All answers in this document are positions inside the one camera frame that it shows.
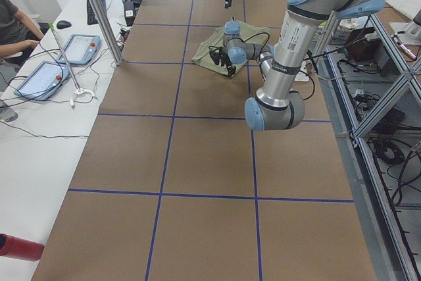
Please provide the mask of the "olive green long-sleeve shirt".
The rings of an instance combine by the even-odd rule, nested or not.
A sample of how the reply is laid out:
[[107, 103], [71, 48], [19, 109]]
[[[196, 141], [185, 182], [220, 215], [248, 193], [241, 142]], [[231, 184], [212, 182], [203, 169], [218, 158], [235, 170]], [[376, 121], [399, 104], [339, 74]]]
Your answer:
[[202, 41], [192, 61], [227, 77], [234, 76], [247, 61], [257, 60], [261, 53], [273, 53], [267, 44], [270, 30], [240, 20], [230, 20]]

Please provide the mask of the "far blue teach pendant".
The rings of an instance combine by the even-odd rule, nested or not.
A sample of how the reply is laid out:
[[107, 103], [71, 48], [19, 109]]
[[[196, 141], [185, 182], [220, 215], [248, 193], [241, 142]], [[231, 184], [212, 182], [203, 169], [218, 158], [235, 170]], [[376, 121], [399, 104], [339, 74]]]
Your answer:
[[64, 45], [65, 56], [72, 66], [84, 66], [95, 56], [101, 39], [98, 35], [73, 34]]

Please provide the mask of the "blue teach pendant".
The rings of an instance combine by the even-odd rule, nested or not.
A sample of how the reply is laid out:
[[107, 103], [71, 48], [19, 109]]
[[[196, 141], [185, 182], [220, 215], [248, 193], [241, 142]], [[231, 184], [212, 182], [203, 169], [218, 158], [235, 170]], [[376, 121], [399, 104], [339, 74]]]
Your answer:
[[44, 61], [14, 90], [17, 97], [45, 101], [54, 95], [69, 77], [67, 66]]
[[84, 66], [95, 56], [101, 39], [98, 35], [73, 34], [64, 45], [65, 56], [72, 66]]

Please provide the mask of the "metal reacher grabber stick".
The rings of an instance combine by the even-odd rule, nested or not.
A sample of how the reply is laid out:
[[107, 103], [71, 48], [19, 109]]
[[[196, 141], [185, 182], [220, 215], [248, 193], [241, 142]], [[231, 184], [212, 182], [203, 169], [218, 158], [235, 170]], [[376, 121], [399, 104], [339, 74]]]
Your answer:
[[95, 96], [94, 91], [92, 91], [90, 89], [82, 88], [79, 85], [79, 83], [78, 83], [78, 81], [77, 81], [77, 79], [76, 79], [76, 77], [75, 77], [75, 75], [73, 73], [73, 70], [72, 70], [72, 67], [70, 65], [70, 62], [68, 61], [68, 59], [66, 57], [65, 50], [64, 50], [64, 48], [62, 47], [62, 45], [61, 45], [61, 43], [59, 41], [59, 38], [58, 38], [58, 35], [57, 35], [57, 32], [56, 32], [56, 30], [54, 28], [53, 23], [48, 23], [48, 25], [49, 25], [50, 30], [53, 33], [53, 36], [55, 38], [55, 41], [57, 42], [57, 45], [59, 46], [59, 49], [60, 49], [61, 54], [62, 54], [62, 57], [63, 57], [63, 59], [65, 61], [65, 64], [66, 64], [67, 68], [69, 69], [70, 76], [71, 76], [71, 78], [72, 78], [72, 80], [74, 82], [74, 85], [76, 87], [76, 90], [73, 93], [73, 96], [69, 100], [71, 109], [74, 109], [75, 108], [75, 100], [76, 100], [77, 97], [79, 97], [79, 96], [81, 96], [83, 94], [86, 94], [86, 93], [90, 94], [92, 96], [92, 98], [94, 98], [94, 99], [96, 98], [96, 96]]

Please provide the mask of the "black computer mouse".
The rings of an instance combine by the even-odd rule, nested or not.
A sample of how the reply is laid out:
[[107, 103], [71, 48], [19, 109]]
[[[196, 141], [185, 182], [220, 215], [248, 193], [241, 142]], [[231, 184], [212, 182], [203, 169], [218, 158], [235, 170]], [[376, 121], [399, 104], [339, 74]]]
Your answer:
[[56, 27], [59, 30], [65, 29], [65, 28], [69, 28], [72, 26], [72, 23], [67, 21], [67, 20], [60, 20], [56, 23]]

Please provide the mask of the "near blue teach pendant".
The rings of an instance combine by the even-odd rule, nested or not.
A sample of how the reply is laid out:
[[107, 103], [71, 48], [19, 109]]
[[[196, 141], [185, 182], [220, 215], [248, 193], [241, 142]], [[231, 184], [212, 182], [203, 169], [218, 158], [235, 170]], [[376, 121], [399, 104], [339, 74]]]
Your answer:
[[17, 97], [45, 101], [54, 95], [69, 77], [67, 66], [44, 61], [14, 90]]

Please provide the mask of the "seated person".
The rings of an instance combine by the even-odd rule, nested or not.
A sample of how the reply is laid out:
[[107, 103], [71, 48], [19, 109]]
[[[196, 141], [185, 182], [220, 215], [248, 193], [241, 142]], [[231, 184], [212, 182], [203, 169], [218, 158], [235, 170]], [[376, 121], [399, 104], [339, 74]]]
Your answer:
[[1, 0], [1, 59], [22, 66], [44, 33], [10, 0]]

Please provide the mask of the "red bottle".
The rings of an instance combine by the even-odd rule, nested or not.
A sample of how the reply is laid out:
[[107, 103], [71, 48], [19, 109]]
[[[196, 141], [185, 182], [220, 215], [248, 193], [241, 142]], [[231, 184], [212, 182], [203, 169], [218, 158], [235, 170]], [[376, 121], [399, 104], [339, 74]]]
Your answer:
[[42, 243], [1, 234], [1, 256], [24, 261], [40, 260], [45, 246]]

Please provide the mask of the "aluminium frame post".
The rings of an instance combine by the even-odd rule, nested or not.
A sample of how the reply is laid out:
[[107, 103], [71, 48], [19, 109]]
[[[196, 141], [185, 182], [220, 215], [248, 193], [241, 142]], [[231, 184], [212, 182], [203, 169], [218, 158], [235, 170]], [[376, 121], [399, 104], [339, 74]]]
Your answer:
[[96, 15], [102, 35], [107, 43], [107, 46], [109, 48], [109, 51], [111, 52], [114, 62], [116, 66], [120, 66], [123, 61], [123, 57], [122, 57], [121, 50], [119, 49], [117, 45], [116, 38], [114, 37], [114, 34], [112, 32], [110, 22], [107, 18], [107, 11], [104, 8], [101, 0], [88, 0], [88, 1], [90, 5], [93, 7], [93, 11]]

